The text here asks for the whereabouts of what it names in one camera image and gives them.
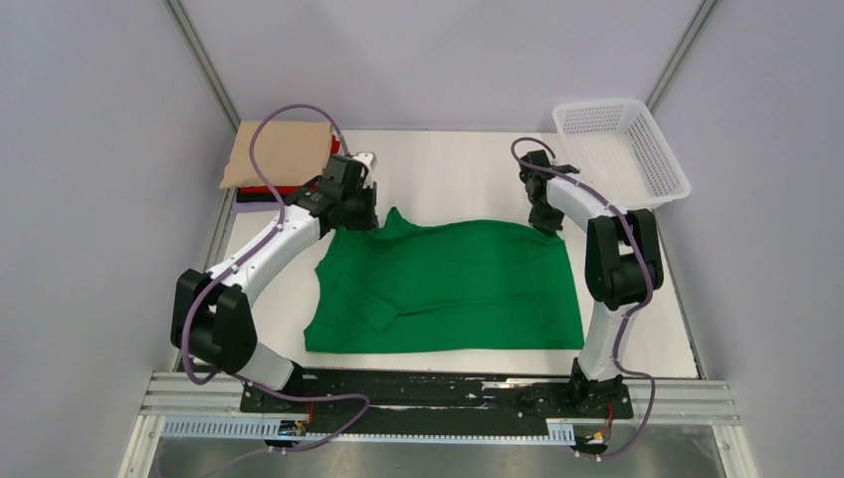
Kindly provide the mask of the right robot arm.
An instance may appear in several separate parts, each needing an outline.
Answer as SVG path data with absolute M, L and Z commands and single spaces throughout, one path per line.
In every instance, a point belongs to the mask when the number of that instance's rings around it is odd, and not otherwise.
M 545 149 L 515 157 L 531 205 L 529 224 L 546 235 L 569 219 L 586 235 L 584 279 L 594 301 L 584 346 L 572 365 L 568 401 L 593 415 L 624 392 L 626 376 L 651 374 L 621 362 L 634 316 L 664 283 L 654 214 L 613 203 L 570 166 L 554 166 Z

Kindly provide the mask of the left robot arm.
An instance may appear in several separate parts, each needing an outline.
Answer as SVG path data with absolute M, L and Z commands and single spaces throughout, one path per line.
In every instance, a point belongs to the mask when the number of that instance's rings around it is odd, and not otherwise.
M 299 254 L 334 229 L 376 226 L 376 156 L 335 154 L 322 173 L 283 199 L 282 209 L 245 246 L 205 272 L 186 270 L 177 280 L 171 343 L 184 359 L 257 382 L 281 411 L 297 409 L 305 385 L 300 367 L 263 344 L 252 307 Z

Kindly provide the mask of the green t shirt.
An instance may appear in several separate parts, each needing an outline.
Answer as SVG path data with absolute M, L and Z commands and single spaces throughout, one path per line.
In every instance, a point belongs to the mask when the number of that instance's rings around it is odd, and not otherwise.
M 497 220 L 336 231 L 316 266 L 305 347 L 326 354 L 578 350 L 585 334 L 564 241 Z

